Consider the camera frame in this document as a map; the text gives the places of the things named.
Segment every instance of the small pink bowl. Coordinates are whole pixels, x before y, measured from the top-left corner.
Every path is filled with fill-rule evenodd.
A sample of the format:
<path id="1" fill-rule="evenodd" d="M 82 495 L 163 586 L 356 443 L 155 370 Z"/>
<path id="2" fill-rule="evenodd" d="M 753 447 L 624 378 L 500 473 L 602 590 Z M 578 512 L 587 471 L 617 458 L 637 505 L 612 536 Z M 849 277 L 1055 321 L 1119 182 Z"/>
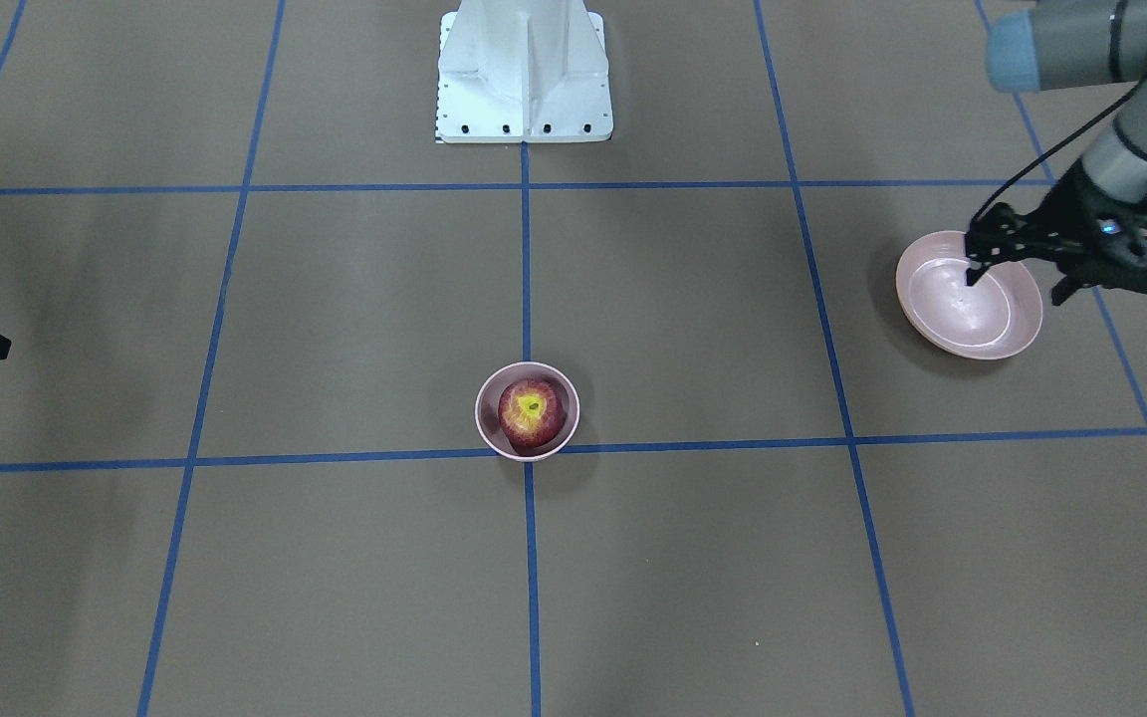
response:
<path id="1" fill-rule="evenodd" d="M 537 449 L 516 449 L 507 441 L 502 427 L 498 426 L 498 399 L 502 398 L 502 391 L 508 385 L 520 380 L 551 381 L 552 385 L 555 385 L 555 393 L 560 396 L 561 406 L 564 408 L 564 427 L 561 427 L 561 432 L 556 434 L 549 443 L 539 445 Z M 536 462 L 536 460 L 541 460 L 560 452 L 560 449 L 564 449 L 564 444 L 569 443 L 570 437 L 574 437 L 574 431 L 577 430 L 578 414 L 577 391 L 569 377 L 556 372 L 552 366 L 537 361 L 522 361 L 498 368 L 481 387 L 481 393 L 477 393 L 477 430 L 481 431 L 482 439 L 490 449 L 494 449 L 498 455 L 520 460 L 523 463 Z"/>

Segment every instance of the red apple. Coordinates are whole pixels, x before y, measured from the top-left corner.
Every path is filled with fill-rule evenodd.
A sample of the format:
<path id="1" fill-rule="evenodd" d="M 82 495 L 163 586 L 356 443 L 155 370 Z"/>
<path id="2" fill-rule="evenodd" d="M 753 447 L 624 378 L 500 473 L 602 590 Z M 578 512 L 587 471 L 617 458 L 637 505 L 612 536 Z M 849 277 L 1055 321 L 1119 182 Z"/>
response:
<path id="1" fill-rule="evenodd" d="M 498 426 L 515 449 L 537 449 L 564 427 L 564 407 L 545 380 L 520 380 L 498 398 Z"/>

